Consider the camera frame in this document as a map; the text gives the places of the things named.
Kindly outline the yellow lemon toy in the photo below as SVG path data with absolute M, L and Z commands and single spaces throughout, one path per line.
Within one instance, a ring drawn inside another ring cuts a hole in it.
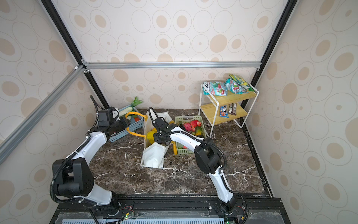
M 154 134 L 157 133 L 157 131 L 149 131 L 147 134 L 146 134 L 146 139 L 149 141 L 149 144 L 152 145 L 155 140 L 154 140 Z

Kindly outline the white canvas grocery bag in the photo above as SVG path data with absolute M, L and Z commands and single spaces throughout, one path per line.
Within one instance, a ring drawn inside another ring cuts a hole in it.
M 147 112 L 145 115 L 138 112 L 129 112 L 125 115 L 125 118 L 132 115 L 137 115 L 137 117 L 142 118 L 144 124 L 144 134 L 132 132 L 129 127 L 126 129 L 129 134 L 144 138 L 144 151 L 140 166 L 162 169 L 164 167 L 164 157 L 169 146 L 165 143 L 155 143 L 154 141 L 154 134 L 158 133 L 158 130 L 153 126 L 150 115 L 153 119 L 157 116 L 154 112 Z

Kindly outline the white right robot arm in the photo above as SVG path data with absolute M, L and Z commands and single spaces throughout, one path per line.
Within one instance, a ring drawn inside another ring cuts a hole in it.
M 237 199 L 230 189 L 225 178 L 223 169 L 227 160 L 224 153 L 214 144 L 214 141 L 207 138 L 200 138 L 181 129 L 176 124 L 169 124 L 162 117 L 151 119 L 152 125 L 157 130 L 154 134 L 156 143 L 169 143 L 174 141 L 187 147 L 195 154 L 199 169 L 209 175 L 217 191 L 217 197 L 221 201 L 221 208 L 226 213 L 231 213 Z

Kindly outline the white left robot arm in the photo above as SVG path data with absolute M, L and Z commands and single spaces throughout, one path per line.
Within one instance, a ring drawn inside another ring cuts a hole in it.
M 86 133 L 84 142 L 69 156 L 52 164 L 49 193 L 54 202 L 86 201 L 96 206 L 116 206 L 113 192 L 95 184 L 89 164 L 110 137 L 126 129 L 129 123 L 114 107 L 97 112 L 96 122 Z

